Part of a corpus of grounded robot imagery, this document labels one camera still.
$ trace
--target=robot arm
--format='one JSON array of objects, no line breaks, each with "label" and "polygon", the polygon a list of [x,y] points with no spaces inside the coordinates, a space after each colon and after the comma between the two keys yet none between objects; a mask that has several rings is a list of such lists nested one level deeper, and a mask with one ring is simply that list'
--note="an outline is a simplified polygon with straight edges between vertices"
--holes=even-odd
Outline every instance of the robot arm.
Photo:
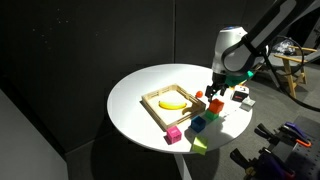
[{"label": "robot arm", "polygon": [[228,27],[219,32],[212,63],[213,84],[206,96],[220,90],[224,95],[229,86],[227,76],[241,76],[262,61],[262,53],[269,42],[300,17],[320,7],[320,0],[276,0],[263,18],[246,32],[242,27]]}]

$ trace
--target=orange block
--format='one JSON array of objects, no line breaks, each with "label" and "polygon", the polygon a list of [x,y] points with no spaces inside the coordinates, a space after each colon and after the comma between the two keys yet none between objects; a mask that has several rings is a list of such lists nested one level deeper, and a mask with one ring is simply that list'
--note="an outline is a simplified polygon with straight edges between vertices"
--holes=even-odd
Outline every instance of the orange block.
[{"label": "orange block", "polygon": [[211,101],[208,110],[214,114],[219,114],[219,112],[223,109],[223,105],[224,102],[220,101],[219,99],[214,99]]}]

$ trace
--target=banana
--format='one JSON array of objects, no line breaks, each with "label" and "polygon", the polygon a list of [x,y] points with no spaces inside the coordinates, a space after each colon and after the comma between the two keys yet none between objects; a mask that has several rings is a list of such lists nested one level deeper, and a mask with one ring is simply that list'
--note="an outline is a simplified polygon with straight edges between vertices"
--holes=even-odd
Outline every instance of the banana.
[{"label": "banana", "polygon": [[164,109],[169,109],[169,110],[177,110],[177,109],[182,109],[187,106],[186,102],[165,102],[165,101],[159,101],[159,106],[164,108]]}]

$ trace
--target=magenta cube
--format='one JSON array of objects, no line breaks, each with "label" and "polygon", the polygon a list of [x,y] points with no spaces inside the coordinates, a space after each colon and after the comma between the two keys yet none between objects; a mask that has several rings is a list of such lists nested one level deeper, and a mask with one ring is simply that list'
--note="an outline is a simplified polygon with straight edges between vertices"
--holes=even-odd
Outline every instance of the magenta cube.
[{"label": "magenta cube", "polygon": [[167,137],[170,144],[181,140],[181,132],[177,126],[173,126],[167,129]]}]

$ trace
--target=wooden tray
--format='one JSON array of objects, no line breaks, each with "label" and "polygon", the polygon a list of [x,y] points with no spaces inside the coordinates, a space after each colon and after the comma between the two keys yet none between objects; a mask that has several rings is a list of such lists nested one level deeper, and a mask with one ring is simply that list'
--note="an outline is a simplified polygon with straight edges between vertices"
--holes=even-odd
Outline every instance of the wooden tray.
[{"label": "wooden tray", "polygon": [[[167,110],[159,106],[159,101],[186,102],[187,106],[178,110]],[[192,119],[202,113],[206,104],[187,93],[177,84],[173,84],[142,96],[142,102],[162,130]]]}]

